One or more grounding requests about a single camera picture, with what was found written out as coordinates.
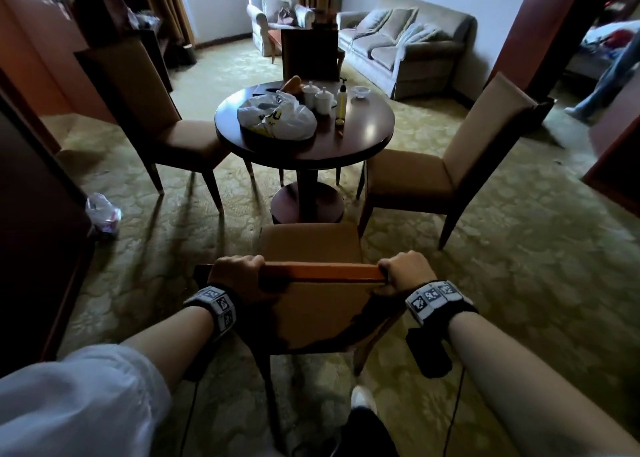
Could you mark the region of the white plastic bag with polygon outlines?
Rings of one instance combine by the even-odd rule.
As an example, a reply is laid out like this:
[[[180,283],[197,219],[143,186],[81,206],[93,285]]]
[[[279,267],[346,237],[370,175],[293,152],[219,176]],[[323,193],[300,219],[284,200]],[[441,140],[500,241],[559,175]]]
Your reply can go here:
[[[313,112],[281,91],[247,99],[237,109],[237,120],[254,134],[283,141],[307,140],[317,129]]]

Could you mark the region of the white shirt sleeve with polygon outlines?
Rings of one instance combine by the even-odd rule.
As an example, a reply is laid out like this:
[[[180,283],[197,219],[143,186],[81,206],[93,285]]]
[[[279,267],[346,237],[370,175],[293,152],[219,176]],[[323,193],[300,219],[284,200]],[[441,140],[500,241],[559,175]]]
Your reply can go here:
[[[87,346],[0,378],[0,457],[148,457],[171,405],[139,351]]]

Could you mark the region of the dark wooden cabinet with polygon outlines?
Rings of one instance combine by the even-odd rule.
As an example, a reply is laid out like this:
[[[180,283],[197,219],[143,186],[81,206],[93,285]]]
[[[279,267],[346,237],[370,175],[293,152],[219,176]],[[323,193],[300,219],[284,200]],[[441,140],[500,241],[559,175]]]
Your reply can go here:
[[[73,187],[0,96],[0,378],[58,353],[93,254]]]

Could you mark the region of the black trouser leg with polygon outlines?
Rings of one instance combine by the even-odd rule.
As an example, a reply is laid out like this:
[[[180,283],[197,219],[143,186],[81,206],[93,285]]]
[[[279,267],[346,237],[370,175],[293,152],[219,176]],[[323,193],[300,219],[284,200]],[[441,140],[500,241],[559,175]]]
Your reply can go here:
[[[351,409],[330,457],[399,457],[385,425],[371,409]]]

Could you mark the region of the black waste bin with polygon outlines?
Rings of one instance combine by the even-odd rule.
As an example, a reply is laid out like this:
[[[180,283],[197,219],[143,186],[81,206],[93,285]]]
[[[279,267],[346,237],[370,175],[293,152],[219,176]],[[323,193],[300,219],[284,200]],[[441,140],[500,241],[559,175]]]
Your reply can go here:
[[[165,60],[169,68],[187,68],[197,64],[196,49],[193,44],[174,44],[167,48]]]

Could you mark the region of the grey three-seat sofa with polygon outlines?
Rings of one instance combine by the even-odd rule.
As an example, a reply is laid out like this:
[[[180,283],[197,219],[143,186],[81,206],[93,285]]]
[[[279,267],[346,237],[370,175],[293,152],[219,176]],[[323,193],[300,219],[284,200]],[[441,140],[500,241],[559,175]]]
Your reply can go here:
[[[370,11],[394,8],[419,8],[413,23],[436,25],[452,40],[397,47],[378,31],[356,35],[356,26]],[[339,47],[347,64],[393,100],[444,92],[467,49],[475,17],[422,0],[380,0],[373,9],[337,14]]]

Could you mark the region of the white shoe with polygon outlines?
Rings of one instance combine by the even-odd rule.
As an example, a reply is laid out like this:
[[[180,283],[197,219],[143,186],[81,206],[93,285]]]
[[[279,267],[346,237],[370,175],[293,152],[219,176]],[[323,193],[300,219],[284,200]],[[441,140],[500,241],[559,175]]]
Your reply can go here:
[[[362,385],[357,385],[352,389],[350,407],[351,410],[367,410],[374,415],[378,414],[377,405],[371,391]]]

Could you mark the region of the white marker wrist band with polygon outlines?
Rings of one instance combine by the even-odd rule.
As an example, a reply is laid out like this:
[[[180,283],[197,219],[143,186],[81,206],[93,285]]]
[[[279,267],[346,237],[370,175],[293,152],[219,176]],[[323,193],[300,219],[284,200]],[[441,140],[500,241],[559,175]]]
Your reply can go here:
[[[232,294],[225,289],[208,285],[186,299],[182,306],[206,309],[214,322],[210,341],[216,342],[225,336],[237,322],[237,307]]]
[[[473,302],[450,281],[436,280],[418,287],[405,299],[405,306],[421,328],[447,329],[453,316],[478,313]]]

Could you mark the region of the grey sofa cushion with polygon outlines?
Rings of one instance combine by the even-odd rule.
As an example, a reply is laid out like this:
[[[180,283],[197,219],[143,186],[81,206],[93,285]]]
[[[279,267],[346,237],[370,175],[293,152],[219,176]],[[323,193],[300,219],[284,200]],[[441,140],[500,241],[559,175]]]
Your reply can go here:
[[[382,28],[391,16],[393,9],[373,9],[356,26],[356,35],[373,34]]]
[[[386,22],[378,30],[380,34],[393,42],[397,42],[407,28],[414,22],[419,8],[394,8]]]

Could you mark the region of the bed with white sheet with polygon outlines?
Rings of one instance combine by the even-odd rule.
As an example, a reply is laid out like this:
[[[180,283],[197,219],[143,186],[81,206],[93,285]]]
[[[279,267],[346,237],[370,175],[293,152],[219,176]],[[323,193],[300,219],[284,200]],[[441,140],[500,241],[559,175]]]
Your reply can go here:
[[[581,40],[564,72],[598,80],[640,30],[640,19],[593,27]]]

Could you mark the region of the person's left hand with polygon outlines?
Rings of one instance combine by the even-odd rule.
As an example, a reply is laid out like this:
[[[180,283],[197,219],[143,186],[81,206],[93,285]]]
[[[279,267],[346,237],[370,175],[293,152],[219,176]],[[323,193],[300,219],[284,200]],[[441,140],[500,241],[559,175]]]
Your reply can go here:
[[[226,289],[229,293],[233,293],[243,305],[277,300],[277,293],[265,292],[261,288],[259,284],[259,272],[215,273],[215,263],[213,263],[207,277],[207,284]]]

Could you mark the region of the person's left forearm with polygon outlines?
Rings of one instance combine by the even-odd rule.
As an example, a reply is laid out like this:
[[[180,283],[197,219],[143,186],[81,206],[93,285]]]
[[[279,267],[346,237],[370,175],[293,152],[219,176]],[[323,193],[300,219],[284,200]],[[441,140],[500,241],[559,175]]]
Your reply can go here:
[[[207,309],[186,307],[124,340],[121,346],[151,361],[174,392],[215,329],[216,322]]]

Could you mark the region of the person's right hand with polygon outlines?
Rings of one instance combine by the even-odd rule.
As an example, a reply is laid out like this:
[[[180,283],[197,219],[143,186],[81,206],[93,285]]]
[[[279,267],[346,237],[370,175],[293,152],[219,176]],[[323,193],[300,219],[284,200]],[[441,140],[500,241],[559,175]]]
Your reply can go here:
[[[401,282],[398,285],[378,287],[374,293],[384,297],[396,297],[411,294],[414,290],[427,283],[438,280],[438,276],[431,268],[428,260],[417,251],[400,252],[391,258],[400,258]]]

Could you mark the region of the round dark wooden table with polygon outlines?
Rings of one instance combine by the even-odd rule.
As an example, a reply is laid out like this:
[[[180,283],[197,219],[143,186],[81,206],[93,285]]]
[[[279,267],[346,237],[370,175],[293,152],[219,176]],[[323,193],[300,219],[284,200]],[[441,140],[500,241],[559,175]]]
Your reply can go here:
[[[389,144],[395,115],[387,101],[376,93],[359,100],[349,92],[343,127],[337,128],[332,117],[320,116],[314,137],[297,142],[265,138],[240,126],[237,109],[256,88],[241,89],[218,106],[214,123],[219,140],[245,161],[296,172],[297,181],[272,198],[275,224],[340,222],[345,210],[342,194],[318,181],[318,172],[363,162]]]

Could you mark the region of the tan upholstered wooden chair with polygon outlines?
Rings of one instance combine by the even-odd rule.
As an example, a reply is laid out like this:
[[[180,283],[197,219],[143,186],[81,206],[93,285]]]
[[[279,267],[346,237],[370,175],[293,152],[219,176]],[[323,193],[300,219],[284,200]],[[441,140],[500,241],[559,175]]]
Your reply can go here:
[[[267,300],[243,309],[235,331],[265,382],[271,433],[285,452],[270,358],[352,352],[358,376],[404,302],[373,295],[386,279],[377,265],[364,264],[352,223],[269,225],[260,232],[259,252]]]
[[[339,81],[346,53],[339,47],[337,29],[284,29],[280,33],[284,81],[296,75],[306,81]]]
[[[220,214],[213,173],[230,151],[213,121],[183,120],[140,40],[126,39],[74,53],[77,62],[131,142],[158,194],[161,164],[200,173]]]
[[[524,134],[552,106],[537,102],[502,73],[485,87],[443,156],[386,148],[364,162],[356,198],[365,189],[358,235],[374,208],[444,215],[443,250],[462,213]]]

